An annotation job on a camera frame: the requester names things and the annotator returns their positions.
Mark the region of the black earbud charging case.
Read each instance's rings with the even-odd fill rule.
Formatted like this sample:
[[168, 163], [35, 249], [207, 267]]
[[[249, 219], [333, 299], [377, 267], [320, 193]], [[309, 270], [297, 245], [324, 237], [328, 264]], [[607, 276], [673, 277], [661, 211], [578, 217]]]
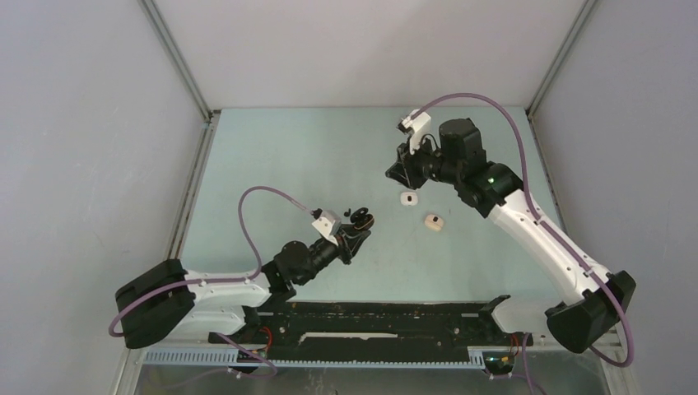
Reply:
[[350, 222], [357, 230], [369, 230], [375, 223], [375, 218], [370, 212], [365, 216], [353, 216], [352, 214], [350, 215]]

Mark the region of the white earbud charging case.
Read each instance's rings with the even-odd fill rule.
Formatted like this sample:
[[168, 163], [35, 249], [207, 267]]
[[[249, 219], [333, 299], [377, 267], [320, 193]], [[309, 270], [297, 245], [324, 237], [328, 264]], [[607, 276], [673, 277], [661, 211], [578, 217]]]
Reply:
[[413, 207], [419, 202], [417, 194], [413, 191], [406, 191], [400, 194], [400, 203], [405, 207]]

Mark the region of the beige earbud charging case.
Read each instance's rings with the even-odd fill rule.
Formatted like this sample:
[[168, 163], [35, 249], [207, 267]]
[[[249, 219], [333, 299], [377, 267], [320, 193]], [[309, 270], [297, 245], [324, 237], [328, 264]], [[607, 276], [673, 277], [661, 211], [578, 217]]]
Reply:
[[428, 214], [424, 221], [425, 226], [435, 232], [440, 232], [444, 228], [444, 219], [436, 214]]

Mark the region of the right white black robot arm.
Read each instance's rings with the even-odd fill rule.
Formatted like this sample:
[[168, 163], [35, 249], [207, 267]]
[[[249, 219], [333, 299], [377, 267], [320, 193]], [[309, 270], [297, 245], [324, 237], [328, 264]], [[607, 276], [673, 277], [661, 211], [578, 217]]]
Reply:
[[458, 197], [516, 240], [552, 282], [560, 300], [531, 301], [503, 295], [482, 311], [478, 331], [490, 344], [515, 332], [543, 332], [566, 350], [588, 350], [621, 318], [635, 292], [626, 271], [610, 272], [584, 253], [524, 190], [507, 165], [489, 161], [479, 129], [469, 118], [439, 127], [440, 146], [428, 140], [430, 116], [404, 119], [407, 141], [397, 149], [386, 176], [417, 190], [433, 180], [454, 187]]

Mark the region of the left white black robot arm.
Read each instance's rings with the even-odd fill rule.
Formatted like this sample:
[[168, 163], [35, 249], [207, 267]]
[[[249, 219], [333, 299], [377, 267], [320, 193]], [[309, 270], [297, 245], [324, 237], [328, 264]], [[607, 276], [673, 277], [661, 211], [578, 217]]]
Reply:
[[348, 265], [371, 234], [374, 221], [340, 225], [331, 242], [285, 244], [260, 272], [245, 274], [188, 271], [176, 258], [167, 259], [120, 287], [115, 293], [118, 316], [113, 337], [128, 349], [142, 349], [166, 338], [197, 338], [218, 332], [251, 342], [260, 332], [257, 310], [282, 304], [296, 287], [312, 281], [330, 263]]

